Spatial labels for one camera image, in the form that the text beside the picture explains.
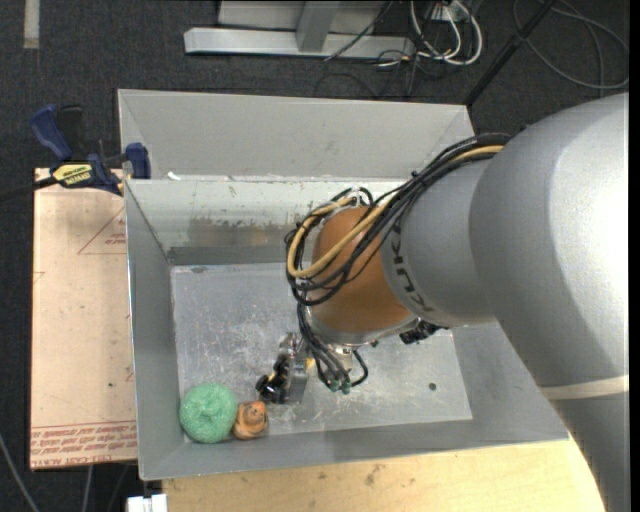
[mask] yellow cable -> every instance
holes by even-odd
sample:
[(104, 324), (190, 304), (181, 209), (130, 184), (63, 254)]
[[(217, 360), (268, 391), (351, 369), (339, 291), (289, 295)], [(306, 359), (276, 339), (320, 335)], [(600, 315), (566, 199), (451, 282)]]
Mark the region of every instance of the yellow cable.
[(349, 231), (342, 238), (342, 240), (340, 240), (336, 245), (334, 245), (331, 249), (329, 249), (329, 251), (327, 251), (325, 255), (322, 256), (322, 258), (316, 261), (313, 265), (301, 270), (296, 270), (295, 266), (293, 265), (293, 260), (295, 255), (294, 250), (297, 249), (298, 242), (299, 242), (297, 238), (298, 238), (298, 233), (300, 233), (300, 231), (298, 231), (298, 233), (296, 233), (296, 236), (293, 239), (291, 248), (289, 249), (289, 255), (287, 259), (287, 272), (289, 272), (289, 274), (293, 277), (304, 278), (304, 277), (309, 277), (310, 275), (315, 274), (318, 270), (322, 270), (342, 249), (344, 249), (344, 247), (349, 242), (351, 242), (351, 240), (353, 240), (359, 233), (364, 231), (365, 228), (367, 228), (370, 224), (372, 224), (373, 221), (376, 220), (380, 216), (380, 214), (382, 214), (382, 212), (384, 212), (384, 210), (387, 207), (387, 204), (388, 204), (388, 201), (384, 203), (383, 206), (379, 206), (375, 208), (371, 214), (369, 214), (366, 218), (360, 221), (351, 231)]
[(452, 162), (456, 162), (458, 160), (462, 160), (463, 158), (467, 158), (469, 156), (475, 155), (484, 155), (485, 153), (498, 153), (504, 146), (485, 146), (483, 148), (476, 148), (467, 151), (466, 153), (462, 153), (455, 158), (452, 158)]
[(333, 210), (335, 210), (337, 208), (340, 208), (342, 206), (346, 206), (347, 204), (349, 204), (351, 202), (351, 200), (352, 200), (351, 197), (344, 197), (344, 198), (339, 199), (338, 201), (336, 201), (334, 203), (331, 203), (331, 204), (329, 204), (327, 206), (323, 206), (323, 207), (318, 208), (317, 210), (314, 210), (311, 213), (311, 215), (309, 217), (307, 217), (307, 219), (302, 223), (300, 228), (298, 228), (298, 231), (296, 231), (296, 234), (294, 235), (293, 240), (291, 241), (291, 246), (289, 248), (289, 253), (287, 254), (287, 272), (289, 272), (289, 274), (291, 274), (294, 277), (302, 277), (302, 276), (297, 276), (296, 275), (299, 272), (304, 272), (304, 271), (296, 270), (295, 264), (294, 264), (295, 254), (296, 254), (296, 251), (298, 250), (298, 245), (300, 244), (300, 240), (302, 239), (302, 235), (307, 230), (309, 225), (315, 220), (314, 217), (326, 215), (326, 214), (332, 212)]
[[(504, 146), (495, 145), (495, 146), (485, 146), (482, 148), (472, 149), (470, 151), (467, 151), (466, 153), (458, 155), (457, 157), (453, 158), (451, 161), (455, 162), (457, 160), (462, 160), (469, 156), (481, 155), (485, 153), (498, 153), (503, 147)], [(332, 203), (328, 206), (315, 210), (313, 212), (313, 216), (326, 215), (332, 212), (333, 210), (335, 210), (336, 208), (346, 205), (350, 201), (351, 201), (351, 198), (343, 198), (339, 200), (337, 203)], [(382, 214), (382, 212), (384, 212), (388, 204), (389, 204), (389, 200), (387, 200), (383, 206), (375, 208), (371, 214), (369, 214), (366, 218), (360, 221), (351, 231), (349, 231), (349, 233), (347, 233), (342, 238), (342, 240), (340, 240), (336, 245), (334, 245), (331, 249), (329, 249), (329, 251), (327, 251), (327, 253), (324, 256), (322, 256), (318, 261), (316, 261), (315, 263), (313, 263), (311, 266), (307, 268), (296, 270), (294, 265), (294, 260), (295, 260), (296, 251), (298, 250), (298, 245), (300, 243), (300, 240), (302, 239), (303, 233), (306, 231), (309, 224), (314, 220), (313, 217), (307, 218), (307, 220), (303, 222), (300, 229), (296, 231), (296, 234), (294, 235), (293, 240), (291, 242), (291, 246), (289, 248), (289, 253), (287, 254), (287, 272), (289, 273), (289, 275), (295, 278), (305, 278), (315, 274), (319, 270), (322, 270), (342, 249), (344, 249), (344, 247), (349, 242), (351, 242), (358, 234), (360, 234), (369, 225), (371, 225), (373, 221), (376, 220)]]

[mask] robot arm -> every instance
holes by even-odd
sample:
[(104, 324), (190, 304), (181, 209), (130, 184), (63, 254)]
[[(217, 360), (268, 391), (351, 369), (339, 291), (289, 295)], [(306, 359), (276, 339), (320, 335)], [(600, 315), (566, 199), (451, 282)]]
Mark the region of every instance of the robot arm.
[(376, 201), (345, 191), (288, 240), (319, 375), (346, 393), (363, 344), (497, 320), (591, 461), (609, 509), (630, 510), (627, 194), (628, 95), (508, 142), (464, 141)]

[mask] metal stand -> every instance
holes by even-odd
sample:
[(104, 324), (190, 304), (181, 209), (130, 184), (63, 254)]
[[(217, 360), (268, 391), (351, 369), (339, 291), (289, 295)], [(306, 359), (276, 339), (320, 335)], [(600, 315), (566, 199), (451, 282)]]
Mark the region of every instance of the metal stand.
[[(340, 2), (305, 2), (295, 32), (235, 28), (193, 28), (184, 34), (185, 50), (193, 53), (288, 55), (329, 57), (350, 44), (355, 34), (331, 34), (329, 30)], [(410, 53), (413, 44), (405, 37), (362, 36), (340, 57), (377, 59), (383, 52)]]

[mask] green sponge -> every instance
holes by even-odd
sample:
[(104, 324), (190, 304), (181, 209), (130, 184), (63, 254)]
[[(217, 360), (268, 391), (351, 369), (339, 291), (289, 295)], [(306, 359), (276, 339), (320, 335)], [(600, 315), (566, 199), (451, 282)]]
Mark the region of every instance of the green sponge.
[(233, 427), (238, 404), (223, 384), (200, 384), (180, 404), (180, 423), (187, 435), (199, 443), (217, 443)]

